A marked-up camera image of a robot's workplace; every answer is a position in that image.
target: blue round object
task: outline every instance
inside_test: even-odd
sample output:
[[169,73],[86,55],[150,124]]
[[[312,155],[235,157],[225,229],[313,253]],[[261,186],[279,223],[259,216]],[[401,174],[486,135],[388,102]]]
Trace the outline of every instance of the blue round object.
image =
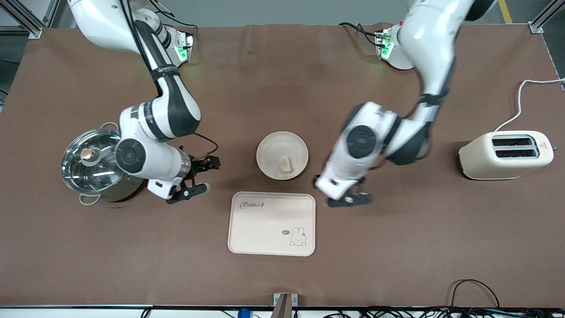
[[237,312],[237,318],[251,318],[251,312],[247,308],[242,308]]

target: white plate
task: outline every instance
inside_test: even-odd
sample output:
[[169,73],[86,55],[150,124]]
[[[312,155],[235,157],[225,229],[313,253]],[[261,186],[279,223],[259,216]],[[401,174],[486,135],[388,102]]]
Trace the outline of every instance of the white plate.
[[[286,173],[281,170],[279,160],[281,157],[289,158],[292,171]],[[257,165],[268,177],[276,180],[295,178],[306,168],[308,163],[308,147],[297,135],[287,132],[274,132],[261,141],[257,147]]]
[[316,248],[316,201],[308,194],[238,192],[228,248],[234,253],[310,256]]

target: robotic arm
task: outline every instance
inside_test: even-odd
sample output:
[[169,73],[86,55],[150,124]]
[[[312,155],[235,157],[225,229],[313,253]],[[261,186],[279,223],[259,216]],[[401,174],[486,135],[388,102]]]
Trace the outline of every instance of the robotic arm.
[[[159,92],[153,100],[121,112],[116,161],[128,174],[149,179],[147,188],[168,203],[188,200],[210,188],[195,184],[194,176],[220,166],[217,157],[200,160],[165,143],[193,134],[201,120],[177,68],[188,60],[192,42],[186,33],[164,27],[152,11],[132,9],[143,1],[126,1],[69,0],[86,38],[104,48],[140,53]],[[184,185],[187,179],[192,187]]]
[[429,131],[453,75],[454,43],[460,26],[470,13],[476,19],[492,3],[492,0],[424,0],[410,8],[397,41],[422,78],[422,94],[411,118],[400,117],[374,102],[358,105],[351,111],[322,174],[315,181],[315,186],[329,197],[330,207],[372,201],[371,195],[353,193],[351,188],[363,183],[379,155],[397,165],[424,157]]

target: yellow floor line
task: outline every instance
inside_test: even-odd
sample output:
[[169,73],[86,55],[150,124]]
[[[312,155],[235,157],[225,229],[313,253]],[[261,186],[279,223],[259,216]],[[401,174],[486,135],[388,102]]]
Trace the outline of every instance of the yellow floor line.
[[500,11],[502,11],[502,17],[505,23],[512,23],[512,18],[510,17],[510,12],[508,12],[508,6],[506,6],[505,0],[498,0],[498,5],[500,6]]

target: white tray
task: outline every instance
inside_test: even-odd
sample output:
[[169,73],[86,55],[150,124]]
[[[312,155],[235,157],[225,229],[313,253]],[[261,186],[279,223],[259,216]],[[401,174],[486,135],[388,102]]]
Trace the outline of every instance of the white tray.
[[316,248],[316,201],[308,194],[238,192],[228,248],[234,253],[310,256]]

